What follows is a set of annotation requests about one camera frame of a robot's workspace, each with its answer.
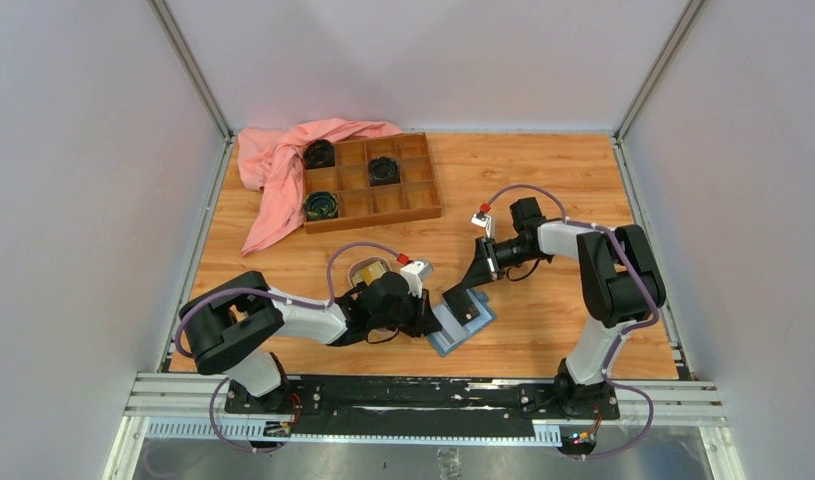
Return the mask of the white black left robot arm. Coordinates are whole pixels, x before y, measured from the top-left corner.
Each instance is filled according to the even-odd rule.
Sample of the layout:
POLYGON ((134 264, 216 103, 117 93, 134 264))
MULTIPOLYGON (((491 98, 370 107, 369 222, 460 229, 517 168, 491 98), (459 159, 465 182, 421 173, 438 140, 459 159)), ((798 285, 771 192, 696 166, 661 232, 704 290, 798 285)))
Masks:
POLYGON ((277 356, 262 350, 273 337, 332 347, 369 342, 375 330, 426 337, 441 331, 422 280, 385 272, 328 300, 290 295, 249 271, 186 303, 173 341, 201 375, 223 374, 242 401, 266 413, 298 396, 277 356))

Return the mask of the teal leather card holder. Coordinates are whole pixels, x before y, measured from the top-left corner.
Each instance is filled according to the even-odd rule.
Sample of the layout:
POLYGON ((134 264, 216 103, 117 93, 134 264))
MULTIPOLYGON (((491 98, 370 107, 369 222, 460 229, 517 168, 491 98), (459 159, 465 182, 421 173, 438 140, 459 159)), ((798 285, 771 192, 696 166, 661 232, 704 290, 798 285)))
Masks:
POLYGON ((490 308, 489 297, 485 292, 468 289, 466 293, 472 300, 473 306, 477 308, 477 315, 465 324, 459 323, 445 301, 432 308, 441 329, 430 333, 427 339, 440 357, 446 357, 452 353, 497 318, 495 312, 490 308))

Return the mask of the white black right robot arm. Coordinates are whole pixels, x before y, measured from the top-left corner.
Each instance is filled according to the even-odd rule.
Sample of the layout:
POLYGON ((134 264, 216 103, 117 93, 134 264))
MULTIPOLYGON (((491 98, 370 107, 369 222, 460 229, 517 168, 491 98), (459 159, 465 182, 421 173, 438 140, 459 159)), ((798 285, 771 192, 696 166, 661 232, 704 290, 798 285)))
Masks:
POLYGON ((608 398, 608 375, 627 336, 635 328, 656 322, 666 301, 666 288, 644 229, 545 217, 533 197, 510 206, 516 237, 475 241, 473 260, 461 281, 442 295, 443 304, 461 324, 478 315, 468 289, 506 277, 512 267, 528 261, 552 261, 561 256, 579 266, 588 312, 582 334, 560 363, 547 399, 526 410, 553 407, 567 417, 579 417, 608 398))

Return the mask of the pink oval card tray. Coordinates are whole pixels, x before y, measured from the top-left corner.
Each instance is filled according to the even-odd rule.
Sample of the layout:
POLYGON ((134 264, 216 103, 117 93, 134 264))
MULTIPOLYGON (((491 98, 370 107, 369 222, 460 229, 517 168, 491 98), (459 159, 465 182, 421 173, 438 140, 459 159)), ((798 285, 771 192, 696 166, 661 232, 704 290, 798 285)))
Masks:
POLYGON ((392 272, 390 262, 379 256, 367 257, 352 265, 347 274, 352 288, 367 287, 374 280, 381 278, 385 273, 392 272))

